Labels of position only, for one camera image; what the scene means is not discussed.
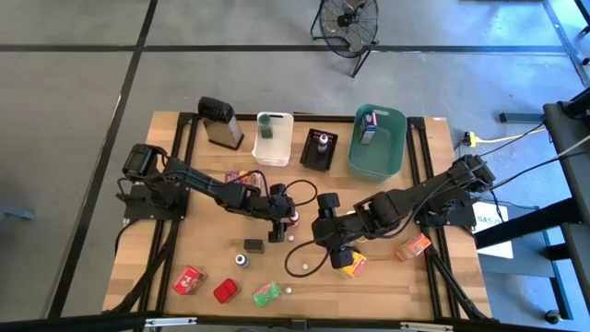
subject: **fan stand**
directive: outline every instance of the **fan stand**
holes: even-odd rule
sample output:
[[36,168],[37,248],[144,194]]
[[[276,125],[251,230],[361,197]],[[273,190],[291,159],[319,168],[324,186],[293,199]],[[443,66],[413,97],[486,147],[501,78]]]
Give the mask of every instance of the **fan stand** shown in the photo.
[[[317,22],[317,19],[320,17],[320,14],[322,13],[322,8],[324,6],[324,2],[325,2],[325,0],[322,0],[320,2],[320,7],[317,9],[317,14],[315,14],[315,18],[313,19],[313,23],[312,23],[312,28],[310,29],[310,35],[312,36],[314,41],[319,40],[319,39],[329,40],[329,39],[341,38],[341,37],[319,37],[319,36],[313,35],[313,28],[315,28],[315,23]],[[354,70],[352,71],[352,75],[350,75],[350,77],[354,78],[359,73],[360,68],[362,67],[362,65],[364,65],[365,61],[369,57],[369,54],[371,54],[373,46],[375,46],[375,45],[377,45],[377,41],[372,41],[371,46],[369,46],[369,49],[367,49],[367,51],[365,51],[364,57],[362,56],[362,54],[359,55],[359,60],[357,60],[357,64],[354,66]]]

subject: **black fan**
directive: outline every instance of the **black fan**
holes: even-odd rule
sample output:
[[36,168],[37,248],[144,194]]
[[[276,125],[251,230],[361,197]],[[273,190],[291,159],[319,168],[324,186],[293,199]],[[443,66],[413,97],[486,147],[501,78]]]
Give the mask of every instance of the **black fan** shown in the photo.
[[[377,0],[322,0],[310,33],[314,40],[323,39],[336,54],[346,58],[358,57],[351,75],[355,77],[377,44],[378,17]],[[321,37],[313,36],[318,19]]]

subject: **wooden table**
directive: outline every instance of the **wooden table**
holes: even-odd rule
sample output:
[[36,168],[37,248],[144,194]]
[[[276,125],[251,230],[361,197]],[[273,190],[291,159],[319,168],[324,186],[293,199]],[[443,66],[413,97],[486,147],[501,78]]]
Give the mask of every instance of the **wooden table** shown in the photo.
[[[178,113],[156,112],[147,134],[148,144],[161,146],[168,151],[174,137]],[[449,127],[442,118],[426,118],[427,136],[431,150],[434,173],[444,172],[454,160]],[[192,166],[221,181],[225,171],[263,171],[270,184],[305,178],[316,183],[320,193],[337,192],[341,207],[339,215],[352,209],[352,205],[380,190],[408,188],[412,175],[407,153],[402,170],[381,184],[367,183],[350,178],[347,170],[348,142],[352,124],[295,122],[291,158],[286,167],[260,166],[255,163],[251,151],[254,145],[254,121],[241,121],[245,138],[238,151],[222,148],[207,142],[202,122],[197,127],[197,139]],[[329,172],[304,168],[299,163],[305,138],[310,128],[338,134],[336,153]],[[419,139],[416,134],[417,150]],[[418,154],[421,178],[425,179],[421,154]],[[308,199],[313,191],[305,184],[289,189],[295,202]],[[317,203],[298,207],[300,225],[289,228],[286,237],[295,236],[294,243],[267,243],[263,255],[248,255],[250,267],[237,267],[236,254],[244,253],[243,239],[266,239],[271,223],[225,212],[204,195],[190,194],[186,219],[182,222],[174,254],[171,284],[187,265],[202,268],[208,279],[193,296],[181,296],[168,291],[165,312],[167,314],[201,314],[220,316],[257,317],[307,317],[307,318],[365,318],[365,319],[433,319],[430,292],[423,255],[400,262],[394,250],[408,238],[417,235],[419,228],[413,224],[397,238],[376,240],[358,244],[368,262],[361,275],[350,280],[330,267],[329,263],[316,274],[306,279],[290,277],[283,268],[286,253],[294,245],[312,239],[311,223],[317,217]],[[116,256],[104,309],[113,308],[131,290],[144,272],[149,246],[154,230],[154,221],[140,221],[123,235]],[[454,276],[466,294],[484,314],[490,314],[488,297],[478,262],[478,254],[472,237],[460,229],[446,228]],[[313,268],[325,255],[325,249],[317,245],[307,246],[296,253],[289,266],[301,273],[301,265]],[[242,292],[230,303],[219,304],[213,290],[226,278],[235,279]],[[257,307],[252,293],[270,280],[276,281],[284,290],[291,287],[291,295],[283,295],[265,308]],[[449,315],[444,282],[439,276],[442,310]],[[159,286],[159,275],[152,284],[149,308],[154,307]]]

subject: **green bin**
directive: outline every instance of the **green bin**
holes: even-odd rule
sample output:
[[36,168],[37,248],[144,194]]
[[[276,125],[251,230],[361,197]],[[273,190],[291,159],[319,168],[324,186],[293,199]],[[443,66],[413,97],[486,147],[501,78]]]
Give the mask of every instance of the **green bin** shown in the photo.
[[[369,145],[360,142],[360,118],[367,111],[377,115],[377,131]],[[406,116],[398,110],[364,104],[354,121],[348,147],[348,172],[366,181],[383,181],[399,172],[406,142]]]

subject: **concrete floor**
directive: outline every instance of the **concrete floor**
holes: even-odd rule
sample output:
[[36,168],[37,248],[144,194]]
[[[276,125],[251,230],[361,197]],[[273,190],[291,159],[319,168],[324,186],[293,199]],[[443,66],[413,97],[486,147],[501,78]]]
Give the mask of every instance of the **concrete floor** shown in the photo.
[[[317,3],[160,1],[147,44],[321,45],[308,35]],[[572,14],[573,1],[551,3],[574,38],[584,23]],[[379,5],[381,45],[561,44],[539,2]],[[5,0],[0,3],[0,44],[135,44],[147,8],[148,0]],[[251,29],[244,28],[252,22]],[[5,156],[0,192],[38,216],[33,222],[0,223],[0,321],[43,315],[130,57],[0,53],[0,151]],[[560,53],[375,53],[355,79],[346,76],[352,66],[350,60],[321,52],[143,53],[65,314],[100,311],[123,215],[122,203],[114,198],[115,180],[129,148],[145,139],[154,111],[193,111],[203,95],[227,101],[240,113],[353,114],[370,102],[408,116],[446,117],[457,142],[466,130],[485,138],[522,133],[530,125],[499,124],[498,113],[539,113],[544,103],[568,100],[583,88],[570,59]],[[548,136],[537,134],[488,161],[502,179],[554,155]],[[533,194],[523,196],[523,188]],[[552,164],[496,194],[516,204],[545,206],[569,196],[569,190],[560,166]],[[563,263],[575,319],[558,327],[581,329],[588,313],[571,264]],[[547,326],[539,313],[555,308],[548,280],[492,274],[485,280],[495,317]]]

